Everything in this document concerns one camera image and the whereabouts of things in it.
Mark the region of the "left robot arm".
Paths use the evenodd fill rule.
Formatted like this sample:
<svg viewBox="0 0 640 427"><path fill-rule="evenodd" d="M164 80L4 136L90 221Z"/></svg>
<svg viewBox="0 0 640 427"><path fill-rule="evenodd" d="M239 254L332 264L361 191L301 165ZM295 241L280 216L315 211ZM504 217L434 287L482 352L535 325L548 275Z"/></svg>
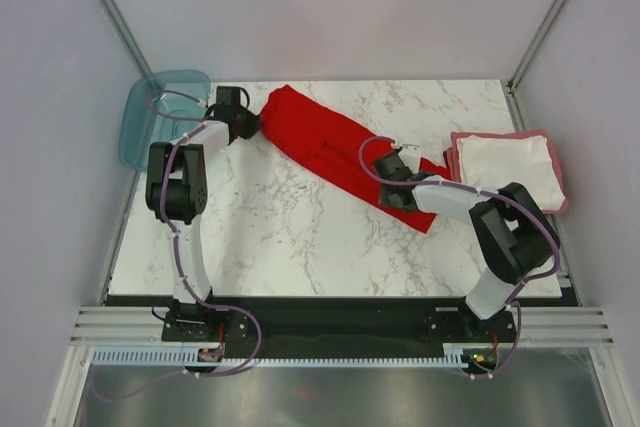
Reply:
<svg viewBox="0 0 640 427"><path fill-rule="evenodd" d="M175 95L205 109L200 117L159 111L155 101ZM206 273L201 240L201 220L208 201L207 161L237 139L248 140L262 127L261 117L251 112L250 96L240 86L219 86L211 105L175 90L156 90L146 95L151 113L167 120L194 122L196 127L169 142L149 146L145 201L156 219L169 229L173 254L173 299L191 309L185 329L198 340L208 340L219 329L219 316L203 305L211 301L213 287Z"/></svg>

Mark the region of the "red t shirt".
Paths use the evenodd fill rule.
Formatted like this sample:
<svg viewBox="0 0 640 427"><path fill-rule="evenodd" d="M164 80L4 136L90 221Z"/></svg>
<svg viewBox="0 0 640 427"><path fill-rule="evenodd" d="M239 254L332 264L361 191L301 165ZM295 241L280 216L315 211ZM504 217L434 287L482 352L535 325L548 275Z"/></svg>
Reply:
<svg viewBox="0 0 640 427"><path fill-rule="evenodd" d="M379 204L380 184L359 162L359 148L374 133L289 85L269 94L261 110L264 136L283 154L323 180L425 233L433 213L403 212Z"/></svg>

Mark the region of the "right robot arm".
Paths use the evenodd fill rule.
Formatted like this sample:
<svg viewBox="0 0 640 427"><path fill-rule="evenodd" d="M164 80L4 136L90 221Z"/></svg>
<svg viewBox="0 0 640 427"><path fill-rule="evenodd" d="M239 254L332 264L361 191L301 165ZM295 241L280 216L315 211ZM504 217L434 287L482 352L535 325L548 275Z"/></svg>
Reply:
<svg viewBox="0 0 640 427"><path fill-rule="evenodd" d="M433 213L470 225L486 268L458 315L467 339L483 339L493 316L511 302L530 273L559 256L557 233L529 191L512 182L496 191L473 188L426 171L414 172L398 150L373 162L380 203L406 212Z"/></svg>

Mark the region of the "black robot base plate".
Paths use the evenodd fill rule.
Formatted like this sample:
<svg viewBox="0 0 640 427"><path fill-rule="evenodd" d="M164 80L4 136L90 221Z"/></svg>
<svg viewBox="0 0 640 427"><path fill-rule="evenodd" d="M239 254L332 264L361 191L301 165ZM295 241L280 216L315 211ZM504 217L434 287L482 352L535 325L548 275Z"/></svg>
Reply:
<svg viewBox="0 0 640 427"><path fill-rule="evenodd" d="M222 297L214 310L166 296L114 296L107 307L145 307L165 342L218 342L234 354L428 354L447 344L505 347L520 341L527 300L477 319L460 298Z"/></svg>

